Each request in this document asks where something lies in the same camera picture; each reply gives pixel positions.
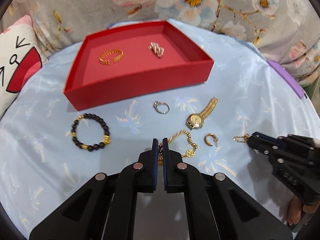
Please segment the right hand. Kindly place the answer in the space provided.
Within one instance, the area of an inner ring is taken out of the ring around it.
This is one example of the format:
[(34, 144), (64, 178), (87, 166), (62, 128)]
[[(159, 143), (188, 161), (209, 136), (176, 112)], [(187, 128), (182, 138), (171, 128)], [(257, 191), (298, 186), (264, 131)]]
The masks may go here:
[(287, 211), (287, 222), (290, 226), (293, 224), (297, 225), (302, 218), (303, 212), (313, 214), (317, 211), (318, 207), (319, 201), (314, 205), (304, 205), (297, 196), (293, 196)]

